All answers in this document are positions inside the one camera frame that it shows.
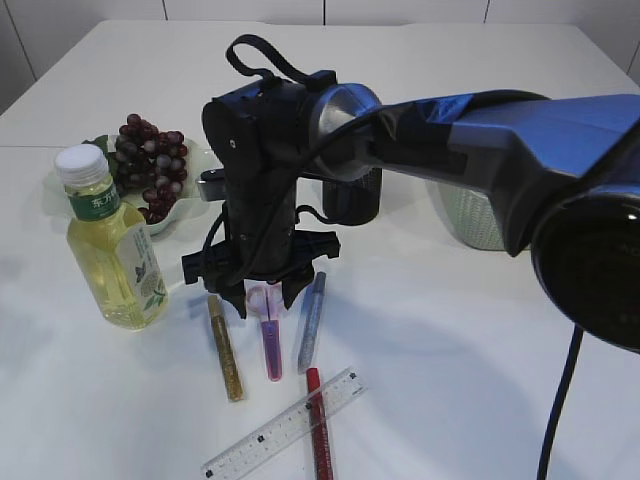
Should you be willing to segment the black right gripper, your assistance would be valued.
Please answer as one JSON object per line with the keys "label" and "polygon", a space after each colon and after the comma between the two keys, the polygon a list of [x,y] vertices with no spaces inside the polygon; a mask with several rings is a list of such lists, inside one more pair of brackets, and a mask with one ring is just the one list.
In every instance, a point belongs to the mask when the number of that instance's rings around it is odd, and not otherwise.
{"label": "black right gripper", "polygon": [[315,258],[339,250],[333,234],[295,229],[297,167],[309,147],[305,114],[318,94],[293,82],[253,82],[209,101],[206,139],[223,165],[224,239],[182,258],[187,284],[217,290],[247,318],[247,279],[281,284],[290,309],[315,277]]}

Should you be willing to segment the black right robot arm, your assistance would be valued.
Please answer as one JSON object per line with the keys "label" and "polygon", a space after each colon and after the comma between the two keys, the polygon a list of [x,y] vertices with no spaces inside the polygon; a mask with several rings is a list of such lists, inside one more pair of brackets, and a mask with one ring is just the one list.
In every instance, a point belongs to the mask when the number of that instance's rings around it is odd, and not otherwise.
{"label": "black right robot arm", "polygon": [[639,99],[551,100],[497,90],[382,105],[360,84],[255,82],[212,99],[206,138],[222,162],[225,237],[182,259],[245,312],[246,280],[291,304],[334,233],[295,227],[301,177],[353,181],[386,169],[483,193],[505,251],[529,250],[539,283],[585,332],[639,348]]}

